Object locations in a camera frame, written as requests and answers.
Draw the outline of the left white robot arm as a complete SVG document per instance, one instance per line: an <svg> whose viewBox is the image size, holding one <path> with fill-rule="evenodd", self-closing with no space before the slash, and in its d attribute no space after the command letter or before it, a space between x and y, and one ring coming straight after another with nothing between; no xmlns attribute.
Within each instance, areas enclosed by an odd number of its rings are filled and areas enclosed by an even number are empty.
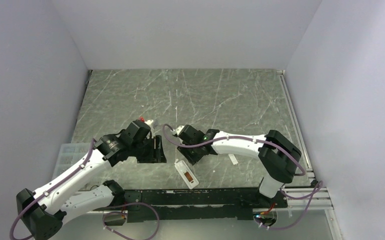
<svg viewBox="0 0 385 240"><path fill-rule="evenodd" d="M154 134L155 120L136 119L118 133L93 139L88 152L74 165L47 184L16 195L18 216L10 228L10 238L22 221L35 240L48 240L63 225L89 211L110 208L118 210L128 197L115 181L106 180L98 187L77 194L94 176L136 158L140 163L164 163L162 137Z"/></svg>

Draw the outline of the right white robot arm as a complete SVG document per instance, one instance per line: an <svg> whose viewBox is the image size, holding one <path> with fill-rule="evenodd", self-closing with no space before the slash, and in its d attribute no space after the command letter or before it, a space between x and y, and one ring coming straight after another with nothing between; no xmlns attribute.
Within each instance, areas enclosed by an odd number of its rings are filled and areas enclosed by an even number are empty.
<svg viewBox="0 0 385 240"><path fill-rule="evenodd" d="M191 165L207 155L231 154L259 160L267 172L256 193L256 202L263 208L275 202L281 187L290 184L297 176L297 169L301 176L306 173L299 164L301 150L277 130L270 130L267 134L240 135L219 129L202 132L187 124L170 132L179 139L177 149Z"/></svg>

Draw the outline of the white remote control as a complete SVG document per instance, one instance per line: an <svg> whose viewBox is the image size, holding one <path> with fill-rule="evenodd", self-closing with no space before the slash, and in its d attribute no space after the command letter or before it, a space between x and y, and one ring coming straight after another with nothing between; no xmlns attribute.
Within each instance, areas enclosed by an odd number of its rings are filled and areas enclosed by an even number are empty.
<svg viewBox="0 0 385 240"><path fill-rule="evenodd" d="M183 160L176 161L174 163L174 166L190 190L194 189L199 185L199 181L194 175L193 171L189 168L189 166Z"/></svg>

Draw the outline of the white battery cover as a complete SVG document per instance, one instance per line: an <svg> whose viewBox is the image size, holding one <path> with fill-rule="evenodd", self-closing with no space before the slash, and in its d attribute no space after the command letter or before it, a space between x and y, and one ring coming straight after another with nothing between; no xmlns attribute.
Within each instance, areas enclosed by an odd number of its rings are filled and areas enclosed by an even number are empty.
<svg viewBox="0 0 385 240"><path fill-rule="evenodd" d="M228 154L229 159L231 160L233 165L238 165L239 162L234 154Z"/></svg>

